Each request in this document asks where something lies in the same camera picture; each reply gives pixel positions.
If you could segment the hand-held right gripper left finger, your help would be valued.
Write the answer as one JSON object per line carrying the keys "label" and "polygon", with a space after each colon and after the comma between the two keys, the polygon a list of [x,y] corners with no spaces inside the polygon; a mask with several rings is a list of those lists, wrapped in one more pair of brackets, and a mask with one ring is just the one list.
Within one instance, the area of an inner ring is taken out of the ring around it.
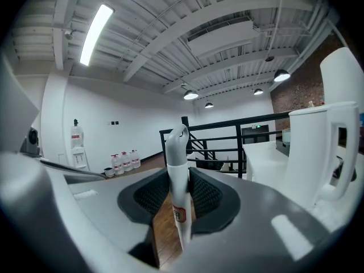
{"label": "hand-held right gripper left finger", "polygon": [[152,223],[132,222],[117,197],[127,179],[70,184],[65,172],[1,153],[1,211],[43,272],[157,272]]}

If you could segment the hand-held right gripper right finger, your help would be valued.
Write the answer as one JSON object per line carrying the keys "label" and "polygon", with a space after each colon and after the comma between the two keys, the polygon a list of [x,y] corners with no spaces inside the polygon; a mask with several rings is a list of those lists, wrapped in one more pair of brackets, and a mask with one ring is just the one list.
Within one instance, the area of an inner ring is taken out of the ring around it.
{"label": "hand-held right gripper right finger", "polygon": [[266,185],[191,168],[190,190],[192,239],[171,272],[317,272],[340,234]]}

